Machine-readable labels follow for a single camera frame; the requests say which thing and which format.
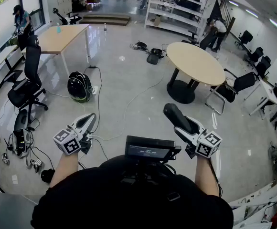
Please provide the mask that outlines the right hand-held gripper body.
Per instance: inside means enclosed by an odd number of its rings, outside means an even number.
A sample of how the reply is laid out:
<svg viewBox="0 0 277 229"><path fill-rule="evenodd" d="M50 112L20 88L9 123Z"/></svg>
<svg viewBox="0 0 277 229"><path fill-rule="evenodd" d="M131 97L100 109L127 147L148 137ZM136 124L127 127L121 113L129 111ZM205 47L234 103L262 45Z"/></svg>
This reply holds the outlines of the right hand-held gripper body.
<svg viewBox="0 0 277 229"><path fill-rule="evenodd" d="M211 158L218 150L222 138L215 131L203 130L200 134L190 138L185 149L190 158L194 156L203 156Z"/></svg>

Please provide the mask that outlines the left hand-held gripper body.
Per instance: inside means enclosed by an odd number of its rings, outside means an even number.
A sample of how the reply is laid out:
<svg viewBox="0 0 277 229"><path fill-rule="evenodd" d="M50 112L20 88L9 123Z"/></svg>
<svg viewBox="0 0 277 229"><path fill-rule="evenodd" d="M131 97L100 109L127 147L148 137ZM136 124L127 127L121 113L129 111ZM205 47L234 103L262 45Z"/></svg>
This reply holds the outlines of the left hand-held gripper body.
<svg viewBox="0 0 277 229"><path fill-rule="evenodd" d="M87 154L92 146L91 138L87 133L80 129L74 129L71 126L60 130L54 137L53 141L58 148L67 156L82 150Z"/></svg>

